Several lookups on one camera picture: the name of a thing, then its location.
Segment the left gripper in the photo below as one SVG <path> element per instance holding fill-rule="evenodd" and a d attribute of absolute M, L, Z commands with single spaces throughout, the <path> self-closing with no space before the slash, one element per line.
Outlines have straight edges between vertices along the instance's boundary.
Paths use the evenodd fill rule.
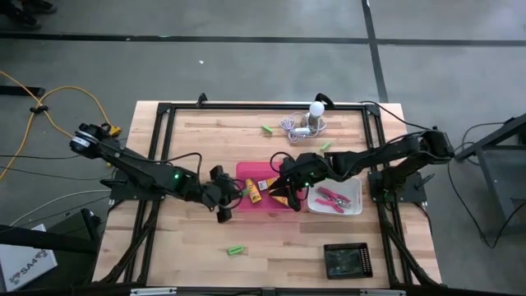
<path fill-rule="evenodd" d="M 217 221 L 224 224 L 232 219 L 233 209 L 248 198 L 243 193 L 247 185 L 244 181 L 231 178 L 221 165 L 216 165 L 210 171 L 210 181 L 201 184 L 202 201 L 210 209 L 217 209 Z"/>

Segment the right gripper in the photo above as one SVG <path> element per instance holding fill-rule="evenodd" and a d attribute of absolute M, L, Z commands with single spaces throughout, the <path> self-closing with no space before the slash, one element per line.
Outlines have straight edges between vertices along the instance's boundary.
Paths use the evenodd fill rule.
<path fill-rule="evenodd" d="M 316 172 L 316 155 L 299 155 L 295 160 L 292 157 L 283 158 L 281 164 L 281 177 L 275 179 L 269 186 L 270 195 L 286 196 L 290 207 L 294 211 L 301 210 L 298 190 L 309 187 L 311 175 Z"/>

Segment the pink handled pliers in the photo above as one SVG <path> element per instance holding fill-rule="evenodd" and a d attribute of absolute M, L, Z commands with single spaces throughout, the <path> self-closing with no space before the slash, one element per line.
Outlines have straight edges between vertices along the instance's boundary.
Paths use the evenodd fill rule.
<path fill-rule="evenodd" d="M 333 192 L 326 187 L 318 187 L 316 192 L 328 201 L 351 203 L 347 197 L 340 195 L 337 192 Z"/>
<path fill-rule="evenodd" d="M 315 199 L 315 203 L 322 206 L 328 206 L 332 209 L 332 211 L 336 213 L 343 214 L 344 210 L 336 201 L 329 201 L 329 200 L 322 200 L 322 199 Z"/>

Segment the white plastic bin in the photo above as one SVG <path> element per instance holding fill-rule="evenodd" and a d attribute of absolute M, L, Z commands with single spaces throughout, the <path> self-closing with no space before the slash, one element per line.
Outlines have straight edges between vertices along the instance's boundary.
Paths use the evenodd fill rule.
<path fill-rule="evenodd" d="M 322 206 L 315 203 L 315 199 L 325 200 L 325 198 L 321 197 L 316 192 L 318 187 L 326 187 L 333 192 L 337 192 L 338 194 L 347 197 L 351 201 L 351 203 L 338 202 L 344 210 L 343 214 L 332 211 L 328 206 Z M 311 213 L 324 215 L 360 215 L 362 213 L 362 183 L 358 178 L 350 178 L 341 183 L 331 179 L 326 179 L 321 183 L 317 183 L 307 195 L 307 209 Z"/>

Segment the pink translucent plastic bin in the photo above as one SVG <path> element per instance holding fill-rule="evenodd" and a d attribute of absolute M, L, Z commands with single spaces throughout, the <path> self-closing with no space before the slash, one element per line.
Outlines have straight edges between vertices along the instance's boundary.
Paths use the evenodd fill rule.
<path fill-rule="evenodd" d="M 251 178 L 257 185 L 261 180 L 267 178 L 273 178 L 279 176 L 271 167 L 268 162 L 239 162 L 236 165 L 236 178 L 242 181 L 246 181 Z M 269 191 L 260 191 L 262 200 L 256 204 L 252 204 L 248 196 L 247 199 L 243 200 L 241 204 L 236 208 L 236 211 L 240 212 L 271 212 L 271 211 L 285 211 L 293 212 L 290 207 L 282 206 L 278 202 L 274 201 L 269 196 Z"/>

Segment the white light bulb with socket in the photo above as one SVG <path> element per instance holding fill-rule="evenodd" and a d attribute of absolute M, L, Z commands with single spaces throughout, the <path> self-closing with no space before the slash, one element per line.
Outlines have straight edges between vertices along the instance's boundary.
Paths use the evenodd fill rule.
<path fill-rule="evenodd" d="M 325 106 L 319 101 L 310 104 L 309 110 L 303 115 L 302 126 L 308 127 L 311 131 L 318 132 L 325 128 L 325 122 L 322 115 L 325 112 Z"/>

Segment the black mesh tray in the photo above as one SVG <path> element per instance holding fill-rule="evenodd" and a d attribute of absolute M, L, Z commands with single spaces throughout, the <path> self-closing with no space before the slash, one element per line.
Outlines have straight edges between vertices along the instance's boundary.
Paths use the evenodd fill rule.
<path fill-rule="evenodd" d="M 329 280 L 361 279 L 373 276 L 366 243 L 339 243 L 323 246 L 325 273 Z"/>

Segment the black floor stand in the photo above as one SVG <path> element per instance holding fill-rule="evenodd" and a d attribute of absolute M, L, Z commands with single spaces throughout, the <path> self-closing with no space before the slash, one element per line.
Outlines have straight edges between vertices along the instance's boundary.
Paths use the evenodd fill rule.
<path fill-rule="evenodd" d="M 96 255 L 102 225 L 103 221 L 88 209 L 69 215 L 48 231 L 0 224 L 0 244 Z"/>

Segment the black metal table stand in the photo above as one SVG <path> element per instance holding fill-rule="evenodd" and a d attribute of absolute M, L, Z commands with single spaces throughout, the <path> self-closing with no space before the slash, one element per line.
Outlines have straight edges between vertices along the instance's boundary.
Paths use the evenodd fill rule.
<path fill-rule="evenodd" d="M 498 123 L 489 135 L 471 144 L 463 135 L 458 162 L 475 157 L 490 195 L 505 222 L 486 232 L 489 237 L 526 234 L 526 113 Z"/>

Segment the white printed box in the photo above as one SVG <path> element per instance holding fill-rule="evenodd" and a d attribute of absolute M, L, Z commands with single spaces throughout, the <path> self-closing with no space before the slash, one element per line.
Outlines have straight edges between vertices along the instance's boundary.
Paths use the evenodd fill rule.
<path fill-rule="evenodd" d="M 26 286 L 57 266 L 52 250 L 0 244 L 0 270 L 7 292 Z"/>

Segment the black floor bar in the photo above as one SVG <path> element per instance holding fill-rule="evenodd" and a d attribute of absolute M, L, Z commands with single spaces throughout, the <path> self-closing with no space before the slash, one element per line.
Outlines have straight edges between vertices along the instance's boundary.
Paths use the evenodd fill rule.
<path fill-rule="evenodd" d="M 0 95 L 13 95 L 13 96 L 37 96 L 44 95 L 46 89 L 41 87 L 27 86 L 23 88 L 21 86 L 0 86 Z"/>

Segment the person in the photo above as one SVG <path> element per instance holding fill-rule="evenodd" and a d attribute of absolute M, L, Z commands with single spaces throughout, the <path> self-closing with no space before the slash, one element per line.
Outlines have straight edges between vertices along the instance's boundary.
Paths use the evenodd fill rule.
<path fill-rule="evenodd" d="M 5 16 L 12 24 L 25 30 L 38 30 L 42 27 L 35 15 L 51 15 L 58 7 L 47 0 L 18 0 L 18 7 L 12 0 L 0 0 L 0 16 Z"/>

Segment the black aluminium table frame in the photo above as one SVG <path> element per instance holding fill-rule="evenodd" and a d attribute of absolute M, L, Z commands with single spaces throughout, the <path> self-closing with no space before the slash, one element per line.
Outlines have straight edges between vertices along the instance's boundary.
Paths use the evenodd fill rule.
<path fill-rule="evenodd" d="M 242 161 L 268 161 L 284 154 L 331 150 L 365 150 L 381 138 L 402 135 L 403 111 L 385 104 L 379 116 L 342 103 L 325 114 L 327 130 L 291 146 L 279 121 L 295 110 L 290 103 L 207 102 L 201 109 L 178 106 L 173 114 L 169 153 L 178 165 L 201 168 L 203 179 L 222 165 L 235 173 Z M 270 127 L 265 132 L 261 126 Z M 196 162 L 196 156 L 203 160 Z M 329 280 L 323 246 L 366 243 L 373 276 Z M 229 256 L 230 247 L 243 245 Z M 376 204 L 364 197 L 360 215 L 341 217 L 301 212 L 240 212 L 220 224 L 204 206 L 169 198 L 161 203 L 147 275 L 150 286 L 265 288 L 385 288 L 389 284 Z"/>

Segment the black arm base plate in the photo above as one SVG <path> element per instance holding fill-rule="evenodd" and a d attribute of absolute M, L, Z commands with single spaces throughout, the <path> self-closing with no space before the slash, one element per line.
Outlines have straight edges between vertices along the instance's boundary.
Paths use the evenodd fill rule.
<path fill-rule="evenodd" d="M 103 179 L 100 183 L 111 190 L 110 198 L 115 201 L 161 201 L 165 198 L 162 190 L 142 186 L 119 169 L 111 178 Z"/>
<path fill-rule="evenodd" d="M 371 199 L 377 203 L 425 203 L 427 195 L 425 184 L 434 177 L 433 174 L 423 177 L 420 172 L 413 173 L 406 178 L 405 184 L 396 193 L 389 192 L 382 187 L 380 172 L 369 172 L 367 180 L 369 183 Z"/>

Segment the silver bracket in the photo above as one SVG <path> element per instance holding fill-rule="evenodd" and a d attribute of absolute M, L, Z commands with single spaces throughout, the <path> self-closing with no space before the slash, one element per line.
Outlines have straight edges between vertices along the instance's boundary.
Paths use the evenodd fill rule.
<path fill-rule="evenodd" d="M 361 289 L 359 296 L 407 296 L 403 290 L 394 289 Z"/>
<path fill-rule="evenodd" d="M 129 296 L 174 296 L 176 294 L 175 287 L 157 287 L 132 289 Z"/>

